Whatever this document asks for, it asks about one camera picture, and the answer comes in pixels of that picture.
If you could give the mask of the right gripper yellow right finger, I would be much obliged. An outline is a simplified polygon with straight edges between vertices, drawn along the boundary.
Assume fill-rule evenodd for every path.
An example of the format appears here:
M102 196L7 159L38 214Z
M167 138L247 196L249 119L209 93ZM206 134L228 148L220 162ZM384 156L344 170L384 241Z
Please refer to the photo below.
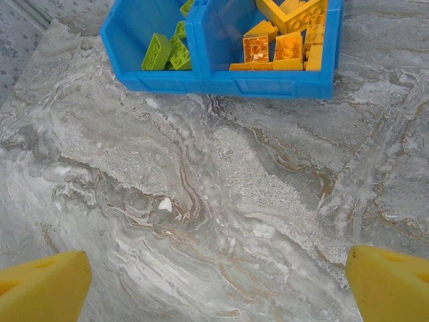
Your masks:
M353 246L346 277L364 321L428 321L428 260Z

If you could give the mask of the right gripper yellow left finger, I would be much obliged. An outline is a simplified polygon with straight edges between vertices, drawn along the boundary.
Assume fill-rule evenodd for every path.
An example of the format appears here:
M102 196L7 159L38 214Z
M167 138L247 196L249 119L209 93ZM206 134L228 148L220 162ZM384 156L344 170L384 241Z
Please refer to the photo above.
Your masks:
M92 272L84 251L69 251L1 270L2 321L77 321Z

